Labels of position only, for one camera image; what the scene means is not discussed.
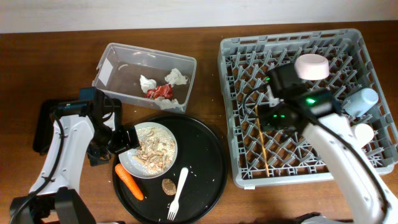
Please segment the wooden chopstick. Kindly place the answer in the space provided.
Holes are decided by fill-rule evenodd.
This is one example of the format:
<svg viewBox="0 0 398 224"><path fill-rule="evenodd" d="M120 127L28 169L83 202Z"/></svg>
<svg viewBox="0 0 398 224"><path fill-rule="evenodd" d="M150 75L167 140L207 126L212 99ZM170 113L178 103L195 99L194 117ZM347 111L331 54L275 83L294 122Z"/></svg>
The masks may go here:
<svg viewBox="0 0 398 224"><path fill-rule="evenodd" d="M256 124L257 124L257 128L259 130L259 139L261 141L261 149L262 149L262 156L264 158L264 167L265 167L265 170L266 170L266 176L270 177L270 175L269 175L269 166L268 166L268 163L267 163L267 154L266 154L266 149L265 149L265 145L264 145L264 135L263 135L263 132L262 132L262 129L261 129L260 120L259 120L258 105L256 105L254 107L254 111L255 111L256 117L257 117L256 118Z"/></svg>

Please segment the rice and food scraps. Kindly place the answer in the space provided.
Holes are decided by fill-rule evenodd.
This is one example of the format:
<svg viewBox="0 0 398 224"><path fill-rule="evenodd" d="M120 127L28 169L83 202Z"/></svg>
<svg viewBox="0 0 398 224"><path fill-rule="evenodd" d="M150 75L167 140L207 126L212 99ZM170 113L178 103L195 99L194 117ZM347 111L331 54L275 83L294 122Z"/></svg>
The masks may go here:
<svg viewBox="0 0 398 224"><path fill-rule="evenodd" d="M177 143L164 128L139 128L137 137L140 148L132 158L142 166L144 175L159 175L172 166Z"/></svg>

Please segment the grey plate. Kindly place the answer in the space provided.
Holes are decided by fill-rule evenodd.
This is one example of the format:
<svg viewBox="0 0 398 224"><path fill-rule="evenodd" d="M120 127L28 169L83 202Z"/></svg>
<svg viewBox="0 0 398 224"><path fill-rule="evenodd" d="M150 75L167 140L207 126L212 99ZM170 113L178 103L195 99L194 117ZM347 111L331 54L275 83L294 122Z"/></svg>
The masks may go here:
<svg viewBox="0 0 398 224"><path fill-rule="evenodd" d="M176 141L176 143L177 143L177 140L176 140L174 134L173 134L168 128L166 128L164 125L161 125L161 124L159 124L159 123L154 123L154 122L139 123L139 124L135 125L135 129L136 129L136 132L137 132L137 130L138 130L139 128L146 128L146 127L149 127L149 126L155 126L155 127L158 127L158 128L164 128L164 129L172 136L172 138L173 138L173 139ZM141 178L141 179L153 179L153 178L156 178L156 177L159 177L159 176L165 174L165 173L173 166L173 164L174 164L174 162L175 162L175 160L176 160L176 158L177 158L177 154L178 154L178 146L176 146L176 156L174 157L172 166L169 167L167 170L163 171L162 173L160 173L159 175L146 176L146 175L144 175L142 166L141 166L136 160L134 160L134 159L132 158L132 156L135 154L135 152L136 152L139 148L140 148L140 146L137 147L137 148L135 148L135 149L130 149L130 150L128 150L128 151L126 151L126 152L120 154L120 155L119 155L119 161L120 161L120 163L123 165L123 167L124 167L131 175L133 175L134 177Z"/></svg>

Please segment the orange carrot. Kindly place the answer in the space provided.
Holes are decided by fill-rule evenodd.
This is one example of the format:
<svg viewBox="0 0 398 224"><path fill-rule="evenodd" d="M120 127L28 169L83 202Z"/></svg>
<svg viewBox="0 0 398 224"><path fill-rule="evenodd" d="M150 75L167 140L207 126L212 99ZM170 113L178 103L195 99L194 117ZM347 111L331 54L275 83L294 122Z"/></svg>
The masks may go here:
<svg viewBox="0 0 398 224"><path fill-rule="evenodd" d="M123 165L117 164L114 169L118 177L128 187L133 196L135 196L135 198L138 200L143 200L144 194L141 192L140 188L138 187L130 173L123 167Z"/></svg>

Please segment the white tissue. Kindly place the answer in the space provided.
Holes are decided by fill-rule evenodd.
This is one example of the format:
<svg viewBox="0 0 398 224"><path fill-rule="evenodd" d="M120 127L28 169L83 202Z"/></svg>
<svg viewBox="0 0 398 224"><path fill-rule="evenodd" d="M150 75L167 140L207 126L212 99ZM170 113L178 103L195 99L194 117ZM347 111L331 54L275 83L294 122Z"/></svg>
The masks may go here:
<svg viewBox="0 0 398 224"><path fill-rule="evenodd" d="M165 77L165 81L172 86L186 85L188 83L188 78L182 75L177 68L173 68L171 72Z"/></svg>
<svg viewBox="0 0 398 224"><path fill-rule="evenodd" d="M170 100L165 98L164 96L160 96L157 97L154 101L161 110L169 110L180 107L180 104L177 99Z"/></svg>
<svg viewBox="0 0 398 224"><path fill-rule="evenodd" d="M141 90L144 94L146 94L149 90L155 89L157 87L157 83L153 79L147 79L145 76L140 76L140 86Z"/></svg>

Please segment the pink bowl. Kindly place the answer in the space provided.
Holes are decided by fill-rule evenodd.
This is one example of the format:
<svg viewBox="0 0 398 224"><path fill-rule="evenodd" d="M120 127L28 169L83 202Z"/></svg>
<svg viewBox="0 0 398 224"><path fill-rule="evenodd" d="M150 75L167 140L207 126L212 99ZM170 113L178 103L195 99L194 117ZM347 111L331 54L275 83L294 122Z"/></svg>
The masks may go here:
<svg viewBox="0 0 398 224"><path fill-rule="evenodd" d="M301 55L296 59L294 67L302 80L321 80L329 76L328 60L321 55Z"/></svg>

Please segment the red wrapper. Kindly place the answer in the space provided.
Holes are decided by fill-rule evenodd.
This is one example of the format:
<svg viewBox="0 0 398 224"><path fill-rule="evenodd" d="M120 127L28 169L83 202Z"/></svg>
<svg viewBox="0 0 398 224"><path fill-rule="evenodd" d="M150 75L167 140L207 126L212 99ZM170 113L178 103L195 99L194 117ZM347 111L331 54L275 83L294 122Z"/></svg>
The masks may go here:
<svg viewBox="0 0 398 224"><path fill-rule="evenodd" d="M172 96L173 96L173 93L172 93L171 84L157 86L154 89L148 90L147 93L144 95L145 98L148 98L151 100L155 100L158 97L164 97L166 99L170 99Z"/></svg>

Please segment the brown cookie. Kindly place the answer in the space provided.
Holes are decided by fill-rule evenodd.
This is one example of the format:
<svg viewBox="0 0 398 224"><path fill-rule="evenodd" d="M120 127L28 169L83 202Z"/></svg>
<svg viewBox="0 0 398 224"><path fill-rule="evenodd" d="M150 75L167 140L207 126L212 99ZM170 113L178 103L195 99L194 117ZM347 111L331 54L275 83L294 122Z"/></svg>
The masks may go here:
<svg viewBox="0 0 398 224"><path fill-rule="evenodd" d="M162 180L162 190L166 195L172 196L175 195L177 192L177 188L172 180L170 179L163 179Z"/></svg>

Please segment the light blue cup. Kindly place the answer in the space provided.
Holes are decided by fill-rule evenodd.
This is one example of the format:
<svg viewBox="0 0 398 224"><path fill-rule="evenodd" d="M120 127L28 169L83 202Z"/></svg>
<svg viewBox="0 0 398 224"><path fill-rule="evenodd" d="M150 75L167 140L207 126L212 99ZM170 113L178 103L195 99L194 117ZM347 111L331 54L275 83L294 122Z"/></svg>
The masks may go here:
<svg viewBox="0 0 398 224"><path fill-rule="evenodd" d="M360 117L367 113L379 100L372 88L363 88L348 96L343 102L343 109L350 116Z"/></svg>

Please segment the white cup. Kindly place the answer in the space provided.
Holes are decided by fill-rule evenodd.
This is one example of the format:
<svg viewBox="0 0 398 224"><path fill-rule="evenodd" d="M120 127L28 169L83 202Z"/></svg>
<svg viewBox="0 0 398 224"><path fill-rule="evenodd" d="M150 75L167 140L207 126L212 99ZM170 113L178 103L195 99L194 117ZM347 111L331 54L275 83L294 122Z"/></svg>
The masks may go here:
<svg viewBox="0 0 398 224"><path fill-rule="evenodd" d="M368 124L357 124L351 127L355 138L357 139L357 145L363 148L367 143L369 143L374 137L373 128Z"/></svg>

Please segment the white plastic fork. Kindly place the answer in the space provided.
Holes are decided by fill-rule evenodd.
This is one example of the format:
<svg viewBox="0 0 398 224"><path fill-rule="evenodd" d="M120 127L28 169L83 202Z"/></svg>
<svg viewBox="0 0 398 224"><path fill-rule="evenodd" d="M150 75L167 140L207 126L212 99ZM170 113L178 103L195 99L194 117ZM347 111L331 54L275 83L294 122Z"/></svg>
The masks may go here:
<svg viewBox="0 0 398 224"><path fill-rule="evenodd" d="M188 168L187 167L183 167L181 169L181 171L180 171L180 176L179 176L178 184L177 184L177 191L176 191L174 200L170 204L169 212L168 212L168 215L167 215L167 219L170 220L170 221L174 221L174 219L176 217L176 214L178 212L178 209L179 209L179 202L178 201L179 201L180 195L182 193L183 186L185 184L187 176L188 176Z"/></svg>

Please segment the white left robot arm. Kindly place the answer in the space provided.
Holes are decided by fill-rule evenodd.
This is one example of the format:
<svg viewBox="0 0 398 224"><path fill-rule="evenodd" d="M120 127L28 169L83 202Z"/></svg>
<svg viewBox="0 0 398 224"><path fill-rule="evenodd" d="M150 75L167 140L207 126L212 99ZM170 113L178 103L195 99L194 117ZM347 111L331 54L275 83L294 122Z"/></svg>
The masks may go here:
<svg viewBox="0 0 398 224"><path fill-rule="evenodd" d="M42 223L55 211L60 223L95 223L78 191L87 149L96 140L115 155L139 147L134 128L116 129L113 121L94 123L87 116L54 117L45 164L29 194L13 199L10 222Z"/></svg>

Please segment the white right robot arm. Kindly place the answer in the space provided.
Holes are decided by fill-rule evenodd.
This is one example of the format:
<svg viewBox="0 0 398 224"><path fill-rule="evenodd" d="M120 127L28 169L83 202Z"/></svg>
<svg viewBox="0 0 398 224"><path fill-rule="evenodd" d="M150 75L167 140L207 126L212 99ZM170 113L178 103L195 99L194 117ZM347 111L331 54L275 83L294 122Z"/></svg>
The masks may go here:
<svg viewBox="0 0 398 224"><path fill-rule="evenodd" d="M327 90L256 107L265 131L294 128L317 151L348 201L355 223L397 223L397 197L380 178Z"/></svg>

